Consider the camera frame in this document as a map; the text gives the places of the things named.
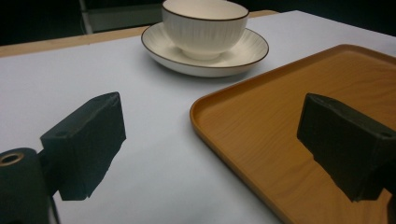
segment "white tablecloth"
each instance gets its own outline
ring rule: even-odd
[[[250,19],[268,56],[245,74],[202,78],[150,59],[140,36],[0,59],[0,152],[39,137],[94,96],[118,91],[127,140],[90,199],[55,201],[63,224],[279,223],[198,138],[199,97],[340,44],[396,56],[396,37],[300,11]]]

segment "brown tray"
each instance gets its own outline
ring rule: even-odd
[[[390,194],[352,203],[296,137],[308,92],[396,130],[396,58],[322,51],[197,100],[195,131],[287,223],[387,223]]]

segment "wooden table edge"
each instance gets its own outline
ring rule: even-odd
[[[249,17],[255,18],[260,16],[273,15],[276,13],[278,12],[275,12],[273,10],[253,11],[249,13]],[[40,52],[40,51],[46,51],[52,49],[70,48],[74,46],[90,45],[93,43],[122,39],[122,38],[142,35],[142,33],[147,28],[148,28],[147,26],[142,26],[142,27],[110,31],[110,32],[93,34],[93,35],[77,35],[77,36],[71,36],[65,38],[0,46],[0,57],[21,55],[26,53],[34,53],[34,52]]]

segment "tableware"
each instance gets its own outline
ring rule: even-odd
[[[248,10],[223,0],[166,0],[163,25],[188,57],[211,60],[234,46],[245,31]]]
[[[351,202],[297,139],[308,92],[396,130],[396,58],[343,45],[214,92],[191,107],[198,135],[286,223],[388,223],[390,193]]]
[[[245,29],[238,43],[218,58],[194,60],[183,54],[170,40],[162,22],[145,30],[142,43],[156,62],[179,73],[198,77],[227,77],[244,73],[264,59],[269,51],[262,36]]]

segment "bowl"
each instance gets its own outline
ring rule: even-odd
[[[172,42],[195,60],[212,60],[241,38],[248,10],[224,0],[166,0],[163,26]]]

